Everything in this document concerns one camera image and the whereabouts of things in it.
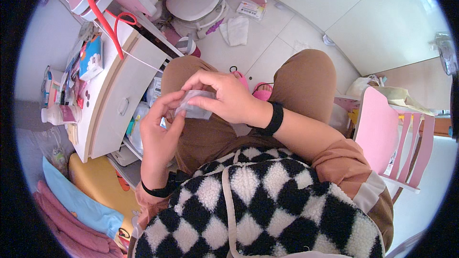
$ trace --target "black strap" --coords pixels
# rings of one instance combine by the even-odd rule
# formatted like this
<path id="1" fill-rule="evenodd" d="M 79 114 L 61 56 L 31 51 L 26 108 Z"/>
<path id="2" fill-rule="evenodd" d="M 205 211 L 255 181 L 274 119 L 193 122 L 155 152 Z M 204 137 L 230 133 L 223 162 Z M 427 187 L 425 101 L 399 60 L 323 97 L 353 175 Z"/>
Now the black strap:
<path id="1" fill-rule="evenodd" d="M 268 126 L 264 129 L 255 128 L 261 135 L 272 136 L 280 128 L 282 121 L 284 120 L 284 109 L 278 102 L 269 102 L 273 106 L 273 117 L 269 122 Z"/>
<path id="2" fill-rule="evenodd" d="M 181 171 L 179 169 L 177 170 L 177 174 L 175 174 L 172 171 L 169 171 L 168 182 L 164 188 L 157 188 L 157 189 L 150 190 L 146 188 L 142 180 L 141 180 L 141 184 L 142 184 L 143 189 L 146 191 L 146 193 L 154 197 L 157 197 L 157 198 L 166 198 L 172 192 L 174 192 L 174 190 L 176 190 L 180 186 L 180 184 L 182 184 L 189 178 L 190 176 L 186 172 Z"/>

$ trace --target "person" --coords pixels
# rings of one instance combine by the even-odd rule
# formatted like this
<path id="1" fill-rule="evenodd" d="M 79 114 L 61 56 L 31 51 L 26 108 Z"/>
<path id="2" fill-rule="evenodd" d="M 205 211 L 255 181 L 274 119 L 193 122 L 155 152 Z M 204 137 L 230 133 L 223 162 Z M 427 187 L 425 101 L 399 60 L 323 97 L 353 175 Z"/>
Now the person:
<path id="1" fill-rule="evenodd" d="M 132 254 L 383 257 L 393 238 L 392 200 L 359 145 L 328 125 L 331 59 L 313 49 L 291 57 L 275 73 L 267 102 L 239 79 L 193 56 L 164 70 L 162 96 L 141 120 L 143 232 Z M 209 120 L 184 111 L 172 119 L 188 90 L 216 93 L 188 101 L 213 112 Z M 231 123 L 253 128 L 238 137 Z M 174 156 L 185 179 L 169 174 Z"/>

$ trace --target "foot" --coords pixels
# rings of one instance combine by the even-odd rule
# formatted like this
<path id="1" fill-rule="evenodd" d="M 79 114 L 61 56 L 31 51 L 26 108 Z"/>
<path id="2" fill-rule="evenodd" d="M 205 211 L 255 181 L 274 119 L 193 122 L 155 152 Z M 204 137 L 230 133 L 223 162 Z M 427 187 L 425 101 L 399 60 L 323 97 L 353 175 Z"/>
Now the foot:
<path id="1" fill-rule="evenodd" d="M 234 75 L 234 77 L 236 77 L 236 79 L 241 78 L 241 76 L 238 73 L 233 73 L 233 75 Z M 258 87 L 258 91 L 261 91 L 261 90 L 270 91 L 271 89 L 269 88 L 268 85 L 262 85 L 262 86 Z"/>

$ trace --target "red cable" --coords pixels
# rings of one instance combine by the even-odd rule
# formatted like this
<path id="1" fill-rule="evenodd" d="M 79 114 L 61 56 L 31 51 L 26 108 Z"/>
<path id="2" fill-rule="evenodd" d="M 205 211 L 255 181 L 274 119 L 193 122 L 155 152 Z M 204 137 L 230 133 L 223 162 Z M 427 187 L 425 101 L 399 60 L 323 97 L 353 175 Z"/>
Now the red cable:
<path id="1" fill-rule="evenodd" d="M 108 24 L 107 19 L 105 19 L 105 17 L 102 14 L 102 12 L 100 12 L 100 9 L 95 4 L 95 1 L 94 0 L 88 0 L 88 3 L 89 3 L 89 7 L 92 9 L 92 12 L 94 12 L 94 14 L 97 17 L 97 19 L 99 19 L 99 21 L 102 24 L 102 26 L 104 26 L 104 28 L 107 31 L 108 35 L 112 38 L 112 41 L 115 44 L 115 47 L 116 47 L 116 49 L 118 51 L 119 58 L 121 60 L 123 60 L 124 59 L 123 50 L 121 49 L 121 45 L 119 44 L 118 38 L 117 38 L 115 32 L 112 30 L 112 27 L 110 26 L 110 24 Z M 117 18 L 117 20 L 115 20 L 115 28 L 116 28 L 117 23 L 118 23 L 117 21 L 118 21 L 118 18 Z"/>
<path id="2" fill-rule="evenodd" d="M 127 23 L 129 25 L 136 25 L 137 24 L 137 18 L 135 18 L 134 14 L 132 14 L 132 13 L 122 12 L 118 16 L 116 16 L 115 14 L 111 13 L 110 10 L 108 10 L 108 9 L 105 9 L 105 12 L 110 14 L 110 15 L 112 15 L 114 18 L 116 18 L 117 20 L 119 20 L 121 22 Z M 134 20 L 134 22 L 121 19 L 121 16 L 124 16 L 124 15 L 129 16 L 130 18 L 132 18 L 132 20 Z"/>

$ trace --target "beige bag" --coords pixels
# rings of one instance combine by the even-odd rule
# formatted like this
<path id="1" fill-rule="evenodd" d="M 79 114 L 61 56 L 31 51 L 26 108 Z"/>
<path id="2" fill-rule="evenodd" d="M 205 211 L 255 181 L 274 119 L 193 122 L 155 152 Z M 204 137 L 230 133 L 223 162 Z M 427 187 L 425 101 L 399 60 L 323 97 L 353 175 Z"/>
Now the beige bag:
<path id="1" fill-rule="evenodd" d="M 431 112 L 426 107 L 422 106 L 416 100 L 410 97 L 407 89 L 399 87 L 373 87 L 378 92 L 383 94 L 387 98 L 387 102 L 390 105 L 401 106 L 410 108 L 413 111 L 421 112 L 429 116 L 435 116 L 436 114 Z"/>

